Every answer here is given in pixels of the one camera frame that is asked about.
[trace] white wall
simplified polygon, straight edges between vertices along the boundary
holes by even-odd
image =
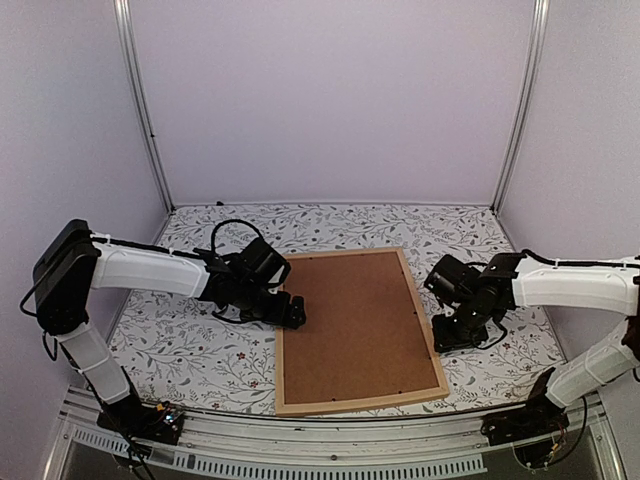
[[[68,380],[18,311],[35,261],[73,217],[150,241],[164,216],[110,0],[0,4],[0,478],[33,480]],[[96,292],[104,332],[122,294]]]
[[[517,247],[565,258],[640,249],[640,3],[551,2],[540,73],[503,222]],[[622,318],[555,310],[570,357]],[[640,385],[601,390],[630,478],[640,478]]]
[[[177,204],[489,204],[534,1],[132,2]]]

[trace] black cable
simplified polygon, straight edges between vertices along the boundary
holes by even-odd
[[[251,230],[253,230],[253,232],[258,236],[258,238],[260,240],[262,240],[263,242],[266,243],[266,240],[264,239],[264,236],[262,235],[262,233],[260,233],[260,230],[258,230],[258,227],[256,227],[255,225],[253,225],[250,222],[247,222],[246,220],[241,220],[239,218],[232,218],[230,220],[224,220],[224,221],[220,222],[219,224],[217,224],[213,228],[213,231],[211,232],[211,253],[213,255],[219,256],[218,252],[216,251],[216,236],[218,235],[218,232],[225,225],[230,225],[232,223],[239,223],[241,225],[245,225],[245,226],[249,227]],[[223,260],[227,260],[228,256],[227,255],[223,255],[223,256],[221,256],[221,258]],[[285,278],[282,278],[282,277],[283,277],[283,275],[281,275],[281,278],[280,278],[280,280],[278,282],[265,283],[264,285],[261,285],[261,286],[263,288],[266,288],[266,289],[277,288],[280,285],[282,285],[284,283],[284,281],[285,281]],[[216,317],[216,318],[218,318],[219,320],[222,320],[222,321],[227,321],[228,323],[247,323],[247,322],[235,322],[235,321],[229,320],[228,318],[225,318],[225,317],[222,317],[222,318]]]
[[[224,227],[225,225],[229,225],[231,223],[240,223],[242,225],[249,227],[251,230],[253,230],[256,233],[256,235],[258,235],[258,238],[261,238],[262,240],[264,240],[264,237],[262,236],[262,233],[260,233],[260,230],[258,230],[258,228],[252,223],[249,223],[246,220],[240,220],[239,218],[232,218],[231,220],[225,220],[223,222],[220,222],[218,225],[216,225],[213,228],[213,231],[211,232],[211,252],[214,255],[218,255],[218,253],[216,252],[216,235],[218,235],[218,232],[222,227]]]
[[[587,418],[589,417],[589,404],[587,402],[586,397],[582,397],[582,405],[584,406],[584,418],[582,419],[582,427],[580,428],[580,433],[578,434],[578,438],[576,439],[575,442],[573,442],[573,445],[571,445],[571,448],[566,454],[564,454],[555,462],[551,462],[549,465],[547,465],[548,467],[557,465],[560,462],[564,462],[567,458],[569,458],[569,455],[571,455],[576,450],[576,448],[578,448],[578,445],[580,445],[580,440],[582,440],[582,437],[584,436],[584,432],[587,430]]]
[[[550,260],[538,255],[535,252],[525,248],[522,253],[533,258],[537,262],[544,263],[545,265],[558,266],[558,267],[612,267],[612,268],[636,268],[640,270],[640,265],[636,263],[620,263],[620,262],[600,262],[597,260]]]
[[[507,330],[504,325],[502,325],[500,322],[493,322],[494,325],[496,327],[498,327],[500,329],[500,331],[502,332],[502,335],[500,335],[500,338],[498,338],[495,342],[493,342],[491,345],[487,345],[484,347],[481,347],[480,345],[478,345],[475,342],[475,337],[477,336],[477,332],[478,330],[475,330],[473,332],[471,332],[471,335],[469,335],[469,340],[471,341],[471,345],[473,346],[473,348],[477,348],[478,350],[489,350],[490,348],[495,347],[497,344],[499,344],[500,342],[502,342],[505,338],[507,338],[507,335],[509,334],[509,330]]]
[[[222,314],[227,311],[227,307],[228,305],[224,307],[222,310],[219,310],[217,312],[211,312],[211,315],[222,322],[231,323],[233,325],[244,325],[245,323],[251,322],[251,320],[232,320],[230,318],[224,317]]]
[[[58,360],[58,339],[53,337],[53,352],[49,349],[49,344],[47,343],[47,332],[43,330],[42,332],[42,345],[44,345],[44,349],[49,355],[51,361],[55,362]]]
[[[138,450],[136,442],[133,440],[133,438],[131,438],[131,435],[129,435],[127,432],[125,432],[124,429],[120,428],[120,425],[118,424],[118,422],[116,422],[113,419],[113,417],[109,414],[108,410],[104,408],[104,405],[105,405],[104,402],[98,396],[98,393],[96,392],[96,389],[93,387],[93,385],[91,384],[89,379],[87,377],[85,377],[85,380],[87,380],[87,383],[89,384],[89,390],[91,391],[91,393],[93,393],[93,396],[96,398],[96,401],[98,402],[98,405],[100,405],[100,408],[102,409],[102,411],[105,413],[105,415],[107,416],[107,418],[111,422],[111,425],[113,425],[113,428],[116,429],[116,431],[120,434],[120,436],[124,439],[124,441],[127,442],[127,444],[129,445],[129,459],[133,461],[133,458],[132,458],[132,455],[131,455],[131,452],[133,451],[133,453],[135,453],[136,457],[138,457],[138,460],[140,461],[140,465],[142,466],[144,471],[149,476],[148,480],[156,480],[156,477],[155,477],[155,475],[153,475],[153,473],[151,473],[151,470],[149,469],[149,466],[147,465],[147,462],[144,461],[144,457],[143,457],[142,453],[140,453],[140,450]],[[146,480],[144,477],[142,477],[136,471],[135,468],[132,468],[131,472],[139,480]]]

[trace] cork surface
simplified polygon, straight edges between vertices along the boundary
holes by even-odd
[[[289,258],[284,289],[307,323],[283,331],[284,403],[342,402],[438,388],[401,250]]]

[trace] patterned table surface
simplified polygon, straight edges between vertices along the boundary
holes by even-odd
[[[256,225],[281,253],[401,246],[428,315],[439,308],[422,287],[430,268],[450,253],[487,261],[510,245],[484,207],[408,205],[233,205],[182,207],[160,244],[208,248],[214,225],[241,218]],[[221,230],[219,253],[254,236],[242,225]],[[275,334],[262,324],[229,325],[212,306],[160,292],[133,292],[111,350],[145,399],[188,407],[273,415]],[[537,375],[563,362],[551,325],[539,308],[507,315],[505,341],[490,350],[442,356],[451,395],[444,400],[336,416],[412,415],[463,411],[526,398]],[[490,326],[491,340],[499,332]]]

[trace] wire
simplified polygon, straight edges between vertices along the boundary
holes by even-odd
[[[223,222],[220,222],[218,225],[216,225],[213,228],[213,231],[211,232],[211,252],[214,255],[218,255],[218,253],[216,252],[216,235],[218,235],[218,232],[222,227],[232,223],[240,223],[242,225],[249,227],[251,230],[253,230],[256,233],[256,235],[258,235],[258,238],[264,240],[264,237],[262,236],[262,233],[260,233],[260,230],[258,230],[258,228],[252,223],[249,223],[246,220],[240,220],[239,218],[232,218],[231,220],[225,220]]]
[[[567,458],[569,458],[569,456],[575,452],[576,448],[578,448],[578,445],[580,445],[580,441],[582,440],[582,437],[584,436],[585,431],[587,430],[587,419],[589,418],[589,405],[587,403],[587,398],[586,397],[582,397],[582,405],[584,407],[584,417],[582,418],[582,427],[580,427],[580,433],[578,434],[578,438],[576,438],[576,441],[573,442],[573,445],[571,445],[571,448],[569,448],[569,450],[567,451],[567,453],[565,453],[562,457],[558,458],[556,461],[551,460],[550,462],[548,462],[547,464],[544,463],[544,458],[541,458],[539,460],[539,464],[543,465],[542,467],[527,467],[526,465],[524,465],[524,467],[527,470],[531,470],[531,471],[536,471],[536,470],[545,470],[549,467],[552,467],[554,465],[557,465],[560,462],[564,462]],[[560,425],[560,431],[561,431],[561,437],[560,440],[558,442],[556,442],[554,444],[554,448],[552,449],[552,451],[549,453],[549,455],[547,457],[551,457],[553,459],[553,455],[555,455],[555,452],[557,451],[557,445],[559,445],[560,441],[562,441],[563,439],[566,442],[566,435],[567,432],[564,428],[562,428],[562,425]]]
[[[475,337],[477,336],[477,333],[480,331],[480,329],[478,330],[474,330],[471,335],[469,335],[469,340],[471,341],[471,345],[473,346],[473,348],[477,348],[478,350],[489,350],[490,348],[495,347],[497,344],[499,344],[500,342],[502,342],[505,338],[507,338],[507,335],[509,334],[509,331],[504,327],[504,325],[502,325],[500,322],[496,322],[494,320],[494,325],[496,327],[498,327],[500,329],[500,331],[502,332],[502,335],[500,335],[500,338],[498,338],[498,340],[496,340],[495,342],[493,342],[491,345],[486,345],[484,347],[481,347],[480,345],[478,345],[475,342]]]
[[[584,407],[584,417],[582,419],[582,427],[580,428],[580,433],[578,434],[578,438],[576,438],[576,441],[573,442],[573,445],[571,445],[571,448],[567,451],[567,453],[565,453],[562,457],[557,459],[555,462],[551,462],[548,465],[549,467],[553,465],[557,465],[560,462],[564,462],[567,458],[569,458],[569,455],[571,455],[576,450],[576,448],[578,448],[578,445],[580,445],[580,440],[582,440],[582,437],[584,436],[584,432],[587,430],[587,419],[589,418],[589,404],[587,403],[586,397],[582,397],[582,405]]]
[[[545,265],[553,265],[558,267],[612,267],[612,268],[636,268],[640,270],[637,263],[620,263],[620,262],[600,262],[597,260],[550,260],[532,252],[528,248],[522,250],[522,253],[533,258],[534,260],[544,263]]]
[[[102,411],[105,413],[105,415],[107,416],[107,418],[109,419],[109,421],[111,422],[111,425],[113,425],[113,428],[116,429],[116,431],[120,434],[120,436],[124,439],[125,442],[127,442],[127,444],[129,445],[129,459],[131,461],[133,461],[131,452],[133,451],[133,453],[135,453],[136,457],[138,457],[138,460],[140,462],[140,465],[142,466],[142,468],[144,469],[144,471],[147,473],[149,479],[148,480],[156,480],[155,475],[153,475],[153,473],[151,473],[151,470],[149,469],[149,466],[147,465],[147,462],[144,461],[144,457],[142,455],[142,453],[140,453],[140,450],[138,450],[138,446],[136,444],[136,442],[131,438],[131,436],[126,433],[124,431],[124,429],[120,428],[120,425],[118,424],[118,422],[116,422],[113,417],[109,414],[108,410],[106,408],[104,408],[105,403],[102,401],[102,399],[98,396],[98,393],[96,392],[96,389],[93,387],[93,385],[91,384],[91,382],[89,381],[89,379],[85,376],[85,380],[87,381],[87,383],[89,384],[89,390],[91,390],[91,393],[93,393],[93,396],[96,398],[98,405],[100,405],[100,408],[102,409]],[[131,468],[130,471],[136,476],[136,478],[140,479],[140,480],[146,480],[142,475],[140,475],[137,471],[136,471],[137,467]]]
[[[53,337],[53,352],[49,349],[49,344],[47,343],[47,332],[46,330],[42,331],[42,345],[44,345],[44,349],[49,355],[51,361],[55,362],[58,360],[58,339]]]
[[[258,230],[258,227],[256,227],[255,225],[253,225],[250,222],[247,222],[246,220],[240,220],[239,218],[232,218],[230,220],[225,220],[223,222],[220,222],[219,224],[217,224],[214,228],[213,231],[211,232],[211,253],[215,256],[219,256],[218,252],[216,251],[216,236],[218,235],[218,232],[220,231],[220,229],[222,227],[224,227],[225,225],[230,225],[232,223],[239,223],[241,225],[245,225],[247,227],[249,227],[251,230],[253,230],[255,232],[256,235],[258,235],[258,238],[260,240],[262,240],[263,242],[266,243],[266,240],[264,239],[264,236],[262,235],[262,233],[260,233],[260,230]],[[227,255],[223,255],[221,257],[223,260],[227,260],[228,256]],[[265,283],[263,285],[261,285],[263,288],[266,289],[271,289],[271,288],[277,288],[280,285],[282,285],[288,275],[288,271],[291,269],[291,266],[285,262],[285,266],[284,266],[284,272],[280,274],[280,279],[277,282],[273,282],[273,283]],[[223,321],[228,321],[228,323],[247,323],[247,322],[234,322],[234,321],[229,321],[229,319],[226,318],[219,318],[216,317],[219,320],[223,320]]]
[[[223,316],[222,314],[227,311],[227,307],[228,305],[225,306],[222,310],[219,310],[217,312],[211,312],[211,315],[222,322],[231,323],[233,325],[244,325],[245,323],[251,322],[251,320],[232,320],[230,318]]]

